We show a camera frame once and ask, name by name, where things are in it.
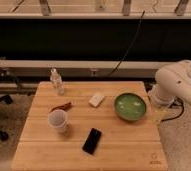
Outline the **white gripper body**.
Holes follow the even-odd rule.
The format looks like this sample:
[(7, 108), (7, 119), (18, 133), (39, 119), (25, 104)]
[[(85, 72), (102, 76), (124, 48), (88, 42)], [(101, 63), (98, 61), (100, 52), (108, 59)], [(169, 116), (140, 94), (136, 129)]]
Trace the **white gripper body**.
[(175, 99), (174, 95), (159, 85), (154, 85), (148, 95), (151, 103), (156, 107), (169, 107)]

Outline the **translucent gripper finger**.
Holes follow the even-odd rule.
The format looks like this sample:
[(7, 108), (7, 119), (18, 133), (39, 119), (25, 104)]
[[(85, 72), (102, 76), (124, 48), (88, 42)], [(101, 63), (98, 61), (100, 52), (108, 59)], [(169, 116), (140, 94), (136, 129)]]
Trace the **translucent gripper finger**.
[(155, 122), (157, 125), (159, 125), (161, 123), (161, 121), (164, 119), (166, 113), (167, 113), (167, 109), (164, 107), (155, 109)]

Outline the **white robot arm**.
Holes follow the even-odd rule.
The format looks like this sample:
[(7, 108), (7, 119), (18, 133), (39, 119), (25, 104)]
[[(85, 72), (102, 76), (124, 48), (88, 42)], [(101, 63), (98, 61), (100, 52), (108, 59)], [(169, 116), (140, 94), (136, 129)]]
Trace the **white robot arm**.
[(191, 60), (165, 65), (155, 73), (156, 84), (148, 92), (153, 122), (160, 124), (175, 98), (191, 105)]

